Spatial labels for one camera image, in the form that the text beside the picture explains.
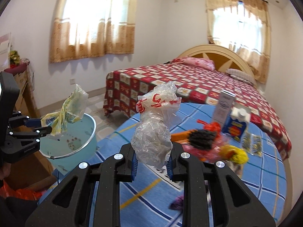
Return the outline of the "person's left hand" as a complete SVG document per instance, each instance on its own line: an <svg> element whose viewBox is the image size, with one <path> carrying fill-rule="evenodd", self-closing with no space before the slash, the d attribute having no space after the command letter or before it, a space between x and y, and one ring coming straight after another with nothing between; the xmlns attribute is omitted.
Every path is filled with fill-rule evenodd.
<svg viewBox="0 0 303 227"><path fill-rule="evenodd" d="M8 177L11 172L11 164L10 163L3 163L3 165L0 167L0 180L3 180L4 178Z"/></svg>

